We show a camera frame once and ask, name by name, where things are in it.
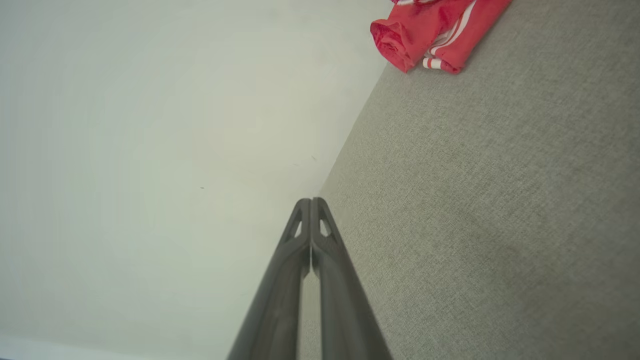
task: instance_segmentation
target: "white wall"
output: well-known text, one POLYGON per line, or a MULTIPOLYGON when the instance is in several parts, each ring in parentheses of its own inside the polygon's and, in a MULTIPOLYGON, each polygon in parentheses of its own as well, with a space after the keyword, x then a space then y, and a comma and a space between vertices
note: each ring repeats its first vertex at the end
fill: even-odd
POLYGON ((0 334, 225 356, 384 66, 389 9, 0 1, 0 334))
POLYGON ((0 357, 17 360, 151 360, 149 358, 0 336, 0 357))

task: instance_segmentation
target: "red clothing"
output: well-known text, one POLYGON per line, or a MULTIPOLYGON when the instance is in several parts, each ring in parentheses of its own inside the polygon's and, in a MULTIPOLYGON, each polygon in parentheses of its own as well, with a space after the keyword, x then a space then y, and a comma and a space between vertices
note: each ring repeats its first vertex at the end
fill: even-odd
POLYGON ((371 24, 371 34, 382 56, 403 72, 427 56, 425 67, 457 74, 510 2, 434 0, 397 4, 387 20, 371 24))

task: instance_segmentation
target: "cutout hole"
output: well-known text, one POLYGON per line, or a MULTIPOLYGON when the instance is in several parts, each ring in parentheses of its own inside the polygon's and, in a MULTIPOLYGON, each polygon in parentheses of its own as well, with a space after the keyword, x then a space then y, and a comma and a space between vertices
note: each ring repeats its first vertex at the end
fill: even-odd
POLYGON ((300 235, 301 233, 302 233, 302 221, 301 221, 301 222, 298 222, 298 226, 297 226, 297 228, 296 228, 296 232, 295 232, 295 234, 293 234, 293 237, 294 237, 294 238, 297 238, 297 237, 298 237, 298 235, 300 235))
POLYGON ((331 231, 329 230, 329 226, 327 225, 326 221, 324 221, 324 220, 320 220, 320 233, 324 237, 327 237, 327 236, 331 235, 331 231))

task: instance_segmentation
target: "gray carpet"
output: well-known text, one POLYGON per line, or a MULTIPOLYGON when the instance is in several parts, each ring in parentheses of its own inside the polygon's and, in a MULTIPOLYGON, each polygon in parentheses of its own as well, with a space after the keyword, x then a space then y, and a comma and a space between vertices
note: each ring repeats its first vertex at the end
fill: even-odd
POLYGON ((639 59, 637 1, 515 0, 460 75, 385 69, 321 195, 396 359, 640 357, 639 59))

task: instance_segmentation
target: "white stripe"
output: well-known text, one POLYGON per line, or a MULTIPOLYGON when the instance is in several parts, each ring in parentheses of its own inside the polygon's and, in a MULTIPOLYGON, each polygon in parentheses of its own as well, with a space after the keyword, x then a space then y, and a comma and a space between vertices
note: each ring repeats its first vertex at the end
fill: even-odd
POLYGON ((447 41, 449 41, 449 39, 453 36, 453 30, 456 28, 456 26, 458 26, 459 22, 460 22, 460 19, 456 20, 453 26, 451 26, 451 29, 447 30, 445 33, 438 35, 438 37, 436 37, 436 40, 433 41, 433 44, 431 45, 429 50, 427 50, 427 53, 425 54, 425 56, 427 55, 430 56, 432 48, 438 45, 446 44, 447 41))
POLYGON ((442 60, 440 59, 431 59, 431 67, 428 66, 429 58, 422 59, 422 66, 427 69, 442 69, 442 60))
POLYGON ((439 46, 434 46, 432 47, 429 52, 432 55, 436 54, 436 51, 438 51, 438 49, 444 47, 444 46, 449 46, 451 44, 453 44, 454 41, 456 41, 456 39, 458 38, 458 36, 460 36, 460 34, 462 34, 462 31, 465 29, 465 27, 467 26, 467 23, 469 22, 469 17, 471 16, 471 10, 474 9, 474 5, 476 4, 476 0, 474 0, 473 3, 471 3, 467 9, 465 10, 464 13, 462 13, 462 17, 461 17, 461 22, 460 22, 460 27, 458 28, 458 30, 456 31, 456 34, 453 35, 453 38, 451 39, 451 41, 447 41, 446 43, 439 45, 439 46))
POLYGON ((415 3, 426 4, 426 3, 432 3, 433 1, 436 1, 436 0, 398 0, 396 5, 411 5, 415 3))

